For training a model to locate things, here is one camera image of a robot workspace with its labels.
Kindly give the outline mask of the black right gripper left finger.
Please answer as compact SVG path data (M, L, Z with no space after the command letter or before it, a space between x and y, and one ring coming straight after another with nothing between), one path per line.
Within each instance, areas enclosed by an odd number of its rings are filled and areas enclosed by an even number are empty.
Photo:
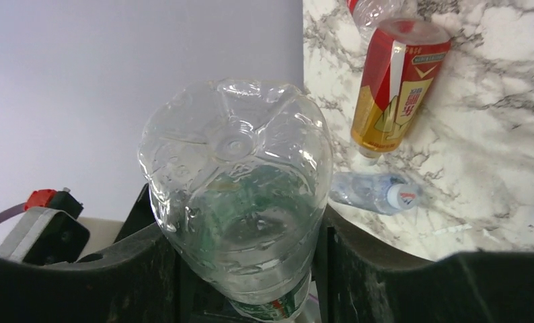
M156 223L74 263L0 258L0 322L178 322L175 274Z

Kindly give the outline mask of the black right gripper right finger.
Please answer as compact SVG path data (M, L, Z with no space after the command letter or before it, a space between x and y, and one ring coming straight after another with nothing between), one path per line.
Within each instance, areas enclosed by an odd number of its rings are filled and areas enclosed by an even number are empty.
M324 322L534 322L534 252L432 262L323 215L315 280Z

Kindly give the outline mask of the dark green label clear bottle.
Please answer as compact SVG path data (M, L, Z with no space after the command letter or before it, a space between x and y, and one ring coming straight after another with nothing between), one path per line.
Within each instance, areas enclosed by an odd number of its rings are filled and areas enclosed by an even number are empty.
M148 119L138 161L164 236L237 312L302 311L333 176L326 120L299 88L189 85Z

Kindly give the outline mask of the red gold label bottle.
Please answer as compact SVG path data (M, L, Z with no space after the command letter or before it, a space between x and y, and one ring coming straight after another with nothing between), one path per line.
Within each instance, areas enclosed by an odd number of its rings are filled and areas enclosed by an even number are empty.
M378 24L350 130L366 164L399 147L450 47L449 33L431 22L399 17Z

